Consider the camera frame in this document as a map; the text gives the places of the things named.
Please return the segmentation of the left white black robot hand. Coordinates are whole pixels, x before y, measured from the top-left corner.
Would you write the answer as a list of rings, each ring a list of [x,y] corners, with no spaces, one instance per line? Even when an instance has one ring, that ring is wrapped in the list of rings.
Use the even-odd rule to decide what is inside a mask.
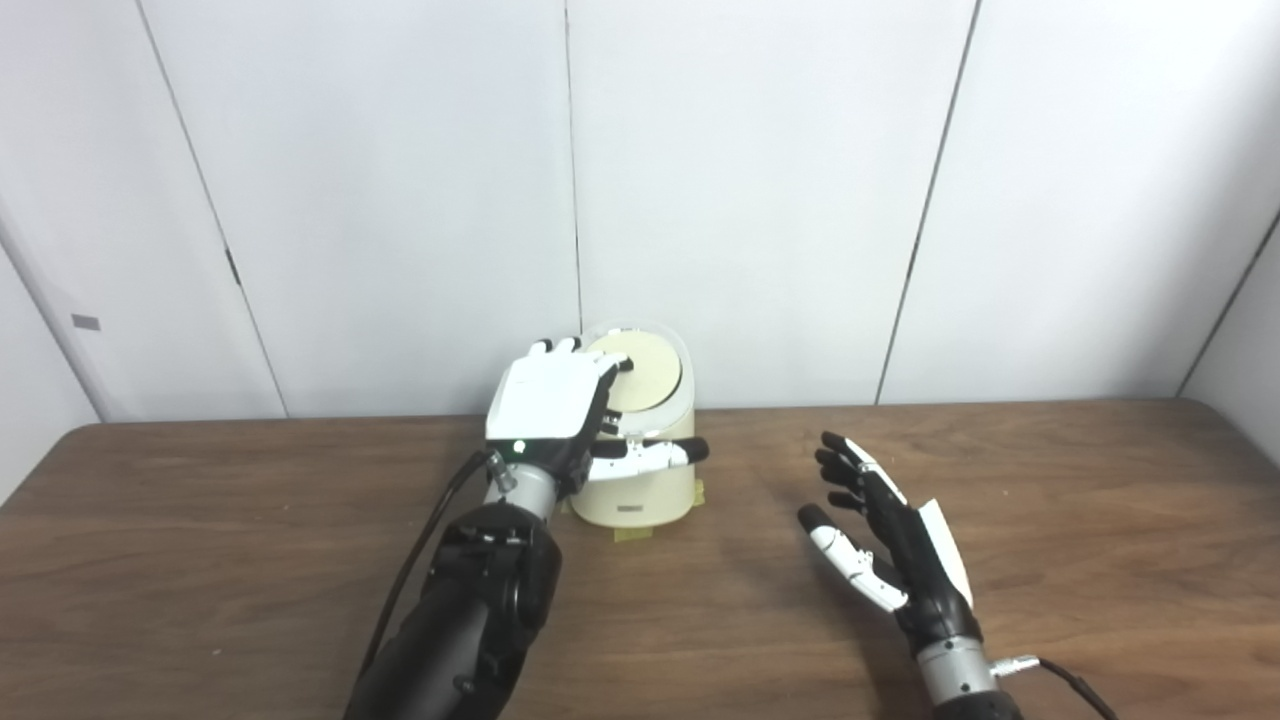
[[[584,350],[577,337],[538,341],[503,374],[485,424],[488,475],[512,496],[522,473],[549,480],[556,500],[589,482],[612,482],[707,460],[705,439],[623,439],[622,414],[608,401],[635,361],[617,351]]]

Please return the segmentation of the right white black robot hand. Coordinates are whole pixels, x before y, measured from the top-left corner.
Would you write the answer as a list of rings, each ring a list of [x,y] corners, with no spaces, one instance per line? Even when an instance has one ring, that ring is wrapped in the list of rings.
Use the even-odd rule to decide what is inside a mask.
[[[937,501],[910,505],[890,474],[861,446],[824,430],[815,451],[828,502],[854,511],[888,551],[883,559],[841,530],[815,503],[797,511],[813,544],[876,607],[895,616],[910,651],[952,638],[983,641],[966,569]]]

